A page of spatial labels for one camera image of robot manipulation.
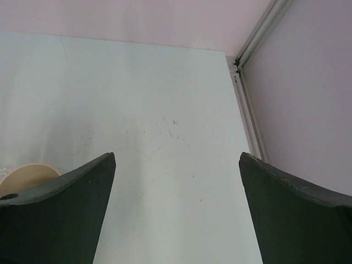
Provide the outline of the beige plastic cup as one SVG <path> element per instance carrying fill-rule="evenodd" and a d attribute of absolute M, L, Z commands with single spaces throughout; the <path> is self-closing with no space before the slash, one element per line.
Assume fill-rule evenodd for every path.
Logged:
<path fill-rule="evenodd" d="M 38 186 L 58 176 L 60 176 L 59 170 L 47 164 L 23 165 L 1 179 L 1 197 Z"/>

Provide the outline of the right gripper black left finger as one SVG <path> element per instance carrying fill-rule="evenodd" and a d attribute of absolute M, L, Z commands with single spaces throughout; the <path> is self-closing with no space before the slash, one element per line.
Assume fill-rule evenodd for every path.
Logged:
<path fill-rule="evenodd" d="M 1 263 L 93 263 L 116 160 L 105 153 L 1 197 Z"/>

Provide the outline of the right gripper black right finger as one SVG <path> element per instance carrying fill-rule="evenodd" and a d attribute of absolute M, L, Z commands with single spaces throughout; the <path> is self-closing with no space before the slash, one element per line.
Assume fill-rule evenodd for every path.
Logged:
<path fill-rule="evenodd" d="M 239 168 L 263 263 L 351 263 L 351 196 L 246 152 Z"/>

